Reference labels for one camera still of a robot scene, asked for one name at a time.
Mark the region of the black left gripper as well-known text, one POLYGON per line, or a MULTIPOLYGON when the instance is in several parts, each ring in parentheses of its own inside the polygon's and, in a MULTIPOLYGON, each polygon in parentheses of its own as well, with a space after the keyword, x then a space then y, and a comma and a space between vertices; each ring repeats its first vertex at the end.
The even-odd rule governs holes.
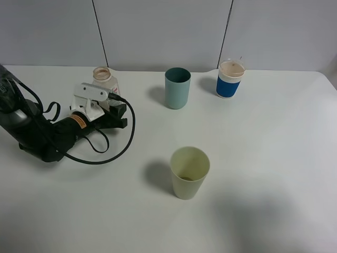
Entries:
POLYGON ((81 112, 74 112, 67 117, 67 137, 78 139, 89 135, 95 130, 123 129, 127 126, 127 118, 123 118, 126 110, 126 104, 110 106, 103 116, 93 121, 89 121, 81 112))

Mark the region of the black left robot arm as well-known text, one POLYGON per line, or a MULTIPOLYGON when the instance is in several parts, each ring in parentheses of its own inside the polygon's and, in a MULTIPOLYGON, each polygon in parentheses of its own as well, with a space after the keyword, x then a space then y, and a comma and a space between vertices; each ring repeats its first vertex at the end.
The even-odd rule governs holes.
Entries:
POLYGON ((104 129, 123 129, 123 117, 130 103, 111 89, 89 83, 74 88, 70 115, 58 117, 61 106, 57 102, 43 108, 40 98, 4 66, 1 66, 1 127, 18 143, 19 148, 44 162, 73 161, 100 165, 119 158, 130 147, 103 161, 86 161, 68 154, 77 141, 87 139, 94 131, 103 137, 104 129))

